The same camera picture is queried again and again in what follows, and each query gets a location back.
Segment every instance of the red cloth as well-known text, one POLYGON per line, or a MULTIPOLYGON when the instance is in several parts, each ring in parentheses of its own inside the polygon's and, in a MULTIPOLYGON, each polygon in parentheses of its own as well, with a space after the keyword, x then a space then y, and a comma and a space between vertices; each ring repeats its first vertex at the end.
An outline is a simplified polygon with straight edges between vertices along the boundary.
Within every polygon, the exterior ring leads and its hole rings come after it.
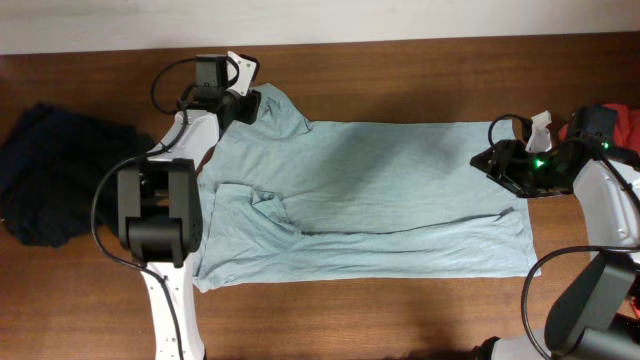
MULTIPOLYGON (((604 104, 606 108, 618 112, 618 121, 613 131, 613 142, 616 146, 634 150, 640 154, 640 110, 629 110, 627 105, 604 104)), ((558 132, 561 141, 567 137, 569 125, 565 125, 558 132)))

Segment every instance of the wooden surface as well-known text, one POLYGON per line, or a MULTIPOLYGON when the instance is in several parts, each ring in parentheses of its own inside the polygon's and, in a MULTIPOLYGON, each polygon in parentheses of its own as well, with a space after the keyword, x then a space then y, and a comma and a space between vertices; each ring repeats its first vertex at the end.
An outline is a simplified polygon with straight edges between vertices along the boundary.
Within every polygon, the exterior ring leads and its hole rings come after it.
MULTIPOLYGON (((577 106, 597 101, 640 106, 639 33, 237 50, 261 61, 259 82, 274 83, 313 120, 487 121, 548 109, 561 121, 577 106)), ((176 59, 221 51, 0 57, 0 141, 20 111, 38 100, 136 124, 160 137, 172 120, 149 103, 153 76, 176 59)), ((167 106, 192 79, 191 71, 185 67, 163 82, 167 106)), ((533 200, 530 213, 539 255, 586 243, 575 198, 533 200)), ((118 251, 117 241, 107 239, 118 251)), ((530 299, 535 327, 543 326, 552 302, 587 259, 570 255, 545 266, 530 299)), ((210 358, 399 357, 522 334, 522 282, 240 285, 196 293, 197 318, 210 358)), ((104 258, 89 236, 54 250, 24 247, 0 231, 0 284, 2 359, 153 358, 141 276, 104 258)))

